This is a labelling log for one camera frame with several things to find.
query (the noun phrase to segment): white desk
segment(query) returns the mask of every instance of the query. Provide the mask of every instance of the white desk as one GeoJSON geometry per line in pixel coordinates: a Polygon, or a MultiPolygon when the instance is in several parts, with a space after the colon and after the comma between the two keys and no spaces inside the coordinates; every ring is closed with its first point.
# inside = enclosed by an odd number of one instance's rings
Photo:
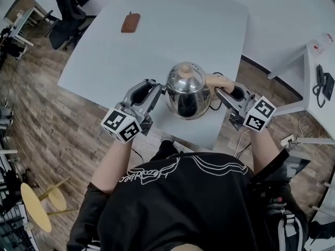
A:
{"type": "Polygon", "coordinates": [[[26,43],[30,46],[34,46],[33,43],[28,41],[27,39],[23,38],[20,33],[23,25],[28,21],[28,18],[30,17],[31,13],[36,12],[38,15],[40,15],[42,18],[44,18],[44,15],[39,11],[37,8],[33,7],[29,10],[27,10],[21,18],[17,18],[14,22],[15,29],[12,29],[10,33],[10,37],[13,37],[15,40],[19,41],[20,43],[26,43]]]}
{"type": "MultiPolygon", "coordinates": [[[[267,77],[268,79],[273,79],[277,75],[284,73],[285,69],[300,57],[304,59],[303,99],[293,104],[278,107],[274,116],[307,110],[328,132],[331,139],[297,138],[297,142],[335,145],[335,141],[333,140],[335,139],[335,95],[332,95],[330,101],[326,100],[325,105],[320,108],[317,103],[317,97],[312,92],[312,88],[317,84],[316,67],[319,64],[321,64],[324,73],[330,73],[332,77],[335,78],[335,43],[318,57],[312,56],[306,47],[301,53],[293,56],[289,61],[283,64],[283,66],[274,70],[267,77]]],[[[321,92],[320,102],[323,101],[323,98],[324,95],[321,92]]]]}
{"type": "MultiPolygon", "coordinates": [[[[236,79],[248,10],[231,0],[110,0],[90,25],[58,82],[107,108],[145,78],[165,83],[170,69],[192,61],[207,73],[236,79]],[[121,33],[129,12],[141,14],[135,33],[121,33]]],[[[161,96],[150,114],[156,127],[212,149],[226,108],[187,121],[161,96]]]]}

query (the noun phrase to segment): wire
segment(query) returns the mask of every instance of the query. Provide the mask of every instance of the wire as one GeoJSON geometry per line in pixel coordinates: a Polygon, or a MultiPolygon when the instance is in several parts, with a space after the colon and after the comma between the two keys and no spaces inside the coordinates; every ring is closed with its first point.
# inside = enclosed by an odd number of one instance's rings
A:
{"type": "MultiPolygon", "coordinates": [[[[220,75],[224,76],[223,74],[221,74],[221,73],[219,73],[219,72],[215,72],[215,73],[213,73],[213,74],[220,74],[220,75]]],[[[220,105],[219,105],[216,109],[214,109],[211,105],[209,105],[209,107],[210,107],[213,111],[217,111],[217,110],[219,110],[219,109],[221,108],[221,105],[222,105],[222,101],[220,102],[220,105]]]]}
{"type": "MultiPolygon", "coordinates": [[[[311,131],[309,131],[305,136],[304,138],[309,138],[311,135],[313,135],[314,131],[317,129],[318,127],[313,127],[313,129],[311,131]]],[[[297,142],[296,138],[294,138],[294,141],[295,142],[289,142],[288,143],[288,146],[289,146],[289,149],[290,150],[293,150],[297,145],[301,144],[301,142],[297,142]]]]}
{"type": "Polygon", "coordinates": [[[246,133],[246,132],[248,132],[248,131],[250,131],[250,129],[248,129],[248,130],[245,130],[241,135],[240,135],[240,139],[239,139],[239,142],[237,143],[237,146],[236,146],[236,149],[235,149],[235,152],[234,152],[234,154],[232,155],[232,156],[235,156],[235,154],[236,154],[236,152],[237,152],[237,149],[239,148],[239,145],[240,145],[240,142],[241,142],[241,138],[242,138],[242,136],[244,135],[244,133],[246,133]]]}
{"type": "Polygon", "coordinates": [[[143,159],[143,157],[142,157],[142,155],[140,155],[137,151],[135,151],[133,148],[131,148],[138,156],[140,156],[141,157],[141,159],[142,159],[142,163],[144,164],[144,159],[143,159]]]}
{"type": "Polygon", "coordinates": [[[312,89],[313,94],[316,96],[316,100],[317,100],[318,105],[319,105],[320,108],[322,108],[325,105],[325,103],[326,103],[326,99],[324,98],[322,104],[320,104],[319,97],[320,97],[320,93],[321,93],[321,88],[322,88],[322,85],[321,84],[317,84],[312,89]]]}
{"type": "Polygon", "coordinates": [[[247,148],[251,145],[251,142],[245,147],[242,151],[240,151],[237,155],[236,158],[239,159],[241,155],[247,150],[247,148]]]}
{"type": "Polygon", "coordinates": [[[301,120],[306,116],[306,111],[304,112],[304,115],[300,117],[299,119],[299,129],[300,129],[300,132],[301,132],[301,136],[304,137],[304,131],[309,128],[309,125],[306,125],[305,127],[301,127],[301,120]]]}

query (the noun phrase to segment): brown wallet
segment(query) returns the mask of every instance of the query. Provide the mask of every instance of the brown wallet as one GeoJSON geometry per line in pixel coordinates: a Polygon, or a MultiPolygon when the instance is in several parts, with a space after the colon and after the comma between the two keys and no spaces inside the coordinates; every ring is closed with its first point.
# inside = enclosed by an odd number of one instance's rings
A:
{"type": "Polygon", "coordinates": [[[135,32],[137,24],[140,21],[140,17],[140,14],[133,14],[130,12],[129,15],[127,15],[125,18],[125,21],[121,28],[121,32],[135,32]]]}

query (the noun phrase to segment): wooden stool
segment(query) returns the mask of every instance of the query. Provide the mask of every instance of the wooden stool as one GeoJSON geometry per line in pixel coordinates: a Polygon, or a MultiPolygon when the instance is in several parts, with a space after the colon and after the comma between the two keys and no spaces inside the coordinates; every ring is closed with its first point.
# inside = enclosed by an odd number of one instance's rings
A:
{"type": "Polygon", "coordinates": [[[51,232],[52,229],[49,219],[50,216],[70,213],[78,210],[78,208],[65,210],[66,201],[64,195],[58,189],[58,187],[66,182],[69,178],[70,177],[52,186],[40,197],[37,196],[37,194],[29,185],[27,185],[26,183],[21,184],[21,195],[28,213],[30,214],[31,218],[36,222],[36,224],[46,232],[51,232]],[[43,201],[46,197],[49,197],[51,203],[57,208],[57,210],[61,211],[46,213],[41,204],[41,201],[43,201]]]}

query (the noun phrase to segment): black t-shirt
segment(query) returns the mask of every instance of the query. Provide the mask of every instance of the black t-shirt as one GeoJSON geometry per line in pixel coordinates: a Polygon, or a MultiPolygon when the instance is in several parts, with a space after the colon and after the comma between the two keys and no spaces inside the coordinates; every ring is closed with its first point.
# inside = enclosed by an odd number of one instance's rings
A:
{"type": "MultiPolygon", "coordinates": [[[[131,169],[110,197],[90,184],[68,250],[82,250],[92,237],[102,250],[171,250],[187,243],[203,250],[275,250],[263,208],[247,189],[252,176],[230,155],[187,153],[131,169]]],[[[306,232],[289,186],[277,196],[306,232]]]]}

